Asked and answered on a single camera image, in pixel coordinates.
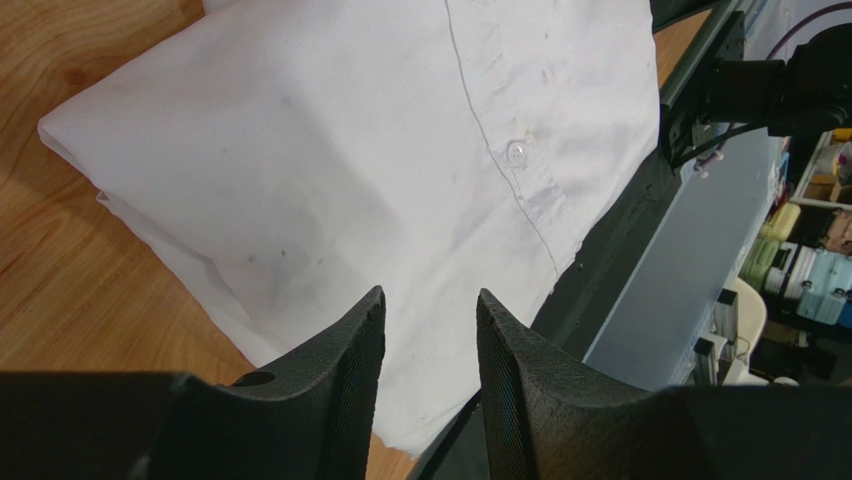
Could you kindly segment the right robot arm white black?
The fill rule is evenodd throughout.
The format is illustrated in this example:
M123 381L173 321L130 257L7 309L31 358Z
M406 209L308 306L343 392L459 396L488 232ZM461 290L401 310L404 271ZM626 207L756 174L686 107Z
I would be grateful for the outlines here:
M835 25L787 60L723 60L698 80L687 117L735 127L690 149L664 149L676 168L742 133L812 135L851 126L851 25Z

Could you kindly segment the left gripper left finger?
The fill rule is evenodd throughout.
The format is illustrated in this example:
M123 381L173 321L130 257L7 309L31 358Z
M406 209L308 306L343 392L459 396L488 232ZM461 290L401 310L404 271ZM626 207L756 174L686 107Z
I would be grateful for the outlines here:
M229 386L183 372L1 375L5 479L361 479L386 302Z

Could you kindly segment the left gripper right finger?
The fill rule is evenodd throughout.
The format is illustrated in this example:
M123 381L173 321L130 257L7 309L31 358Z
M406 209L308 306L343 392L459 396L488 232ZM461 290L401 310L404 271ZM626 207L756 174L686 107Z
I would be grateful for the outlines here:
M611 378L477 301L481 405L494 479L847 479L851 391Z

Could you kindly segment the white long sleeve shirt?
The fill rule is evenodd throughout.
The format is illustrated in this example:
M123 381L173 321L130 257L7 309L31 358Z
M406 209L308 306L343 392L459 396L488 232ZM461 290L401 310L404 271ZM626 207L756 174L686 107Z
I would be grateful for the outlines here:
M531 323L654 149L646 1L209 1L43 117L255 365L374 286L373 431L422 454L479 387L478 293Z

